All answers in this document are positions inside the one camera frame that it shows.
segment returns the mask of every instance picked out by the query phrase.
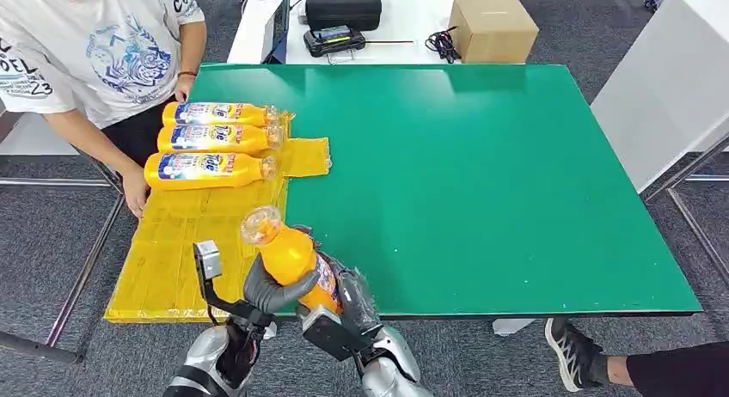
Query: shoe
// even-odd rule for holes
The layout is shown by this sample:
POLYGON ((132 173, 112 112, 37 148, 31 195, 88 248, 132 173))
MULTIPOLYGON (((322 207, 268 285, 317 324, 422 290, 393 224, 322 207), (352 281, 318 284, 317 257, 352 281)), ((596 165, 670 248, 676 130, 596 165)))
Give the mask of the shoe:
POLYGON ((587 338, 572 324, 563 319, 550 318, 544 326, 544 336, 560 361, 560 376, 568 391, 577 392, 601 384, 591 379, 592 359, 603 347, 587 338))

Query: orange bottle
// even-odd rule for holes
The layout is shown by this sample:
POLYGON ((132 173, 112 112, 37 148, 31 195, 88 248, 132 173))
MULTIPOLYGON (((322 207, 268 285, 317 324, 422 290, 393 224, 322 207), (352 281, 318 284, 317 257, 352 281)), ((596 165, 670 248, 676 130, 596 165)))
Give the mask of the orange bottle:
POLYGON ((281 146, 284 131, 278 125, 164 126, 157 135, 160 152, 234 152, 255 154, 281 146))
POLYGON ((154 154, 144 165, 144 178, 152 189, 182 190, 245 186, 276 174, 273 156, 246 154, 154 154))
POLYGON ((306 272, 317 270, 319 281, 299 302, 310 310, 323 305, 341 314, 337 280, 331 267, 314 249, 304 232, 287 227, 279 209, 265 205, 256 208, 241 224, 243 240, 260 250, 263 266, 281 285, 293 284, 306 272))
POLYGON ((256 107, 249 103, 170 102, 162 112, 165 126, 241 124, 262 127, 276 121, 275 107, 256 107))

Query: bottle label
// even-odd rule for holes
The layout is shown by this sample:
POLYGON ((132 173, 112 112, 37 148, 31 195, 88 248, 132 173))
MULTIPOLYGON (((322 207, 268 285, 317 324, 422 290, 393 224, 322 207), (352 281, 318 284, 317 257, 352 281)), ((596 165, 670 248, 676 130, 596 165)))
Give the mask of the bottle label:
POLYGON ((236 154, 165 154, 157 167, 161 180, 199 180, 230 176, 236 154))
POLYGON ((204 150, 218 144, 241 142, 243 126, 183 125, 172 130, 169 139, 173 150, 204 150))
POLYGON ((319 272, 319 286, 332 296, 334 302, 341 307, 340 294, 337 291, 337 278, 334 276, 332 268, 327 264, 327 261, 318 254, 316 255, 316 270, 319 272))
POLYGON ((209 124, 235 121, 241 116, 243 104, 190 102, 177 106, 175 119, 179 124, 209 124))

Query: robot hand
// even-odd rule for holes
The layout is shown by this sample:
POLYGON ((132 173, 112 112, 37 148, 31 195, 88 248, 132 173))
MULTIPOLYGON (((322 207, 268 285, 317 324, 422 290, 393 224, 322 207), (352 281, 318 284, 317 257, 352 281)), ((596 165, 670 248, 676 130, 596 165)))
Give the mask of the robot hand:
POLYGON ((317 253, 337 277, 344 312, 338 316, 319 307, 303 316, 304 337, 340 361, 353 357, 367 397, 432 397, 420 385, 420 368, 407 341, 380 321, 359 271, 317 253))
POLYGON ((219 326, 208 308, 216 326, 206 329, 195 340, 164 397, 245 395, 272 314, 311 291, 319 274, 309 272, 296 283, 282 287, 266 272, 257 256, 243 285, 245 301, 229 303, 217 297, 212 288, 212 280, 222 270, 215 243, 198 242, 194 250, 203 298, 208 304, 228 311, 230 317, 219 326))

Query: cardboard box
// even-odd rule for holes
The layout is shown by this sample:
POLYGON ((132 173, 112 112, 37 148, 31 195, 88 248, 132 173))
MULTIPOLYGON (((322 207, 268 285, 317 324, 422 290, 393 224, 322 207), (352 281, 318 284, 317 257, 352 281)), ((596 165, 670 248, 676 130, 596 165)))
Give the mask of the cardboard box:
POLYGON ((453 26, 465 64, 523 64, 539 32, 519 0, 453 0, 453 26))

